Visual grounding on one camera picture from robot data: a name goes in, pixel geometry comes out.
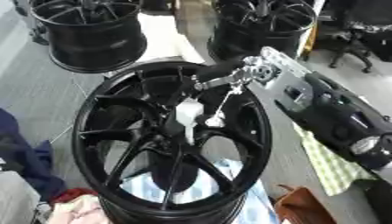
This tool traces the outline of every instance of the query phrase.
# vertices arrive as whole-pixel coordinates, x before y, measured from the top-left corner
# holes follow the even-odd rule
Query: floor
[[[102,77],[69,73],[55,66],[47,56],[47,48],[30,41],[25,23],[8,1],[0,2],[0,108],[8,110],[19,120],[21,132],[31,145],[38,145],[46,139],[52,141],[54,174],[65,179],[69,187],[86,186],[70,153],[69,129],[85,94],[99,85]],[[213,29],[211,19],[214,17],[207,0],[203,1],[183,2],[178,28],[206,63],[211,64],[213,61],[208,57],[206,41]],[[364,95],[382,113],[392,115],[392,106],[386,97],[392,91],[391,63],[372,58],[374,70],[364,74],[361,72],[362,64],[351,56],[346,56],[339,68],[330,69],[327,67],[330,57],[329,52],[314,52],[308,66]],[[307,186],[338,223],[378,223],[357,186],[337,196],[326,196],[301,149],[291,121],[273,106],[260,88],[252,86],[252,89],[268,110],[273,126],[274,148],[262,175],[268,193],[273,197],[284,193],[277,187],[278,184]]]

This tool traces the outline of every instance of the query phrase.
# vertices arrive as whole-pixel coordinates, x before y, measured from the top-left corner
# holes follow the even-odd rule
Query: robotic arm
[[[392,123],[360,97],[324,75],[312,72],[287,55],[264,47],[259,56],[224,62],[201,71],[196,90],[230,85],[230,95],[256,81],[296,124],[337,155],[356,162],[392,183]],[[220,126],[220,109],[209,126]]]

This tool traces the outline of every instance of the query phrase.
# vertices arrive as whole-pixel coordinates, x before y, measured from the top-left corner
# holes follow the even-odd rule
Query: dark blue fabric
[[[49,201],[66,190],[64,181],[51,174],[52,151],[48,141],[33,149],[20,135],[15,117],[0,108],[0,158],[22,166],[19,174],[43,201]]]

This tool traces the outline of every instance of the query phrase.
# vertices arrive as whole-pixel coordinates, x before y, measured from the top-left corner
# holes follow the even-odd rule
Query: brown bag
[[[289,191],[274,205],[279,220],[290,224],[336,224],[333,217],[305,187],[293,189],[280,185]]]

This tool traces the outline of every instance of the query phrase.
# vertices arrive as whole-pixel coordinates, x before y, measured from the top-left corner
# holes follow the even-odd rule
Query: pink cloth
[[[56,203],[47,224],[111,224],[98,198],[82,195],[67,203]]]

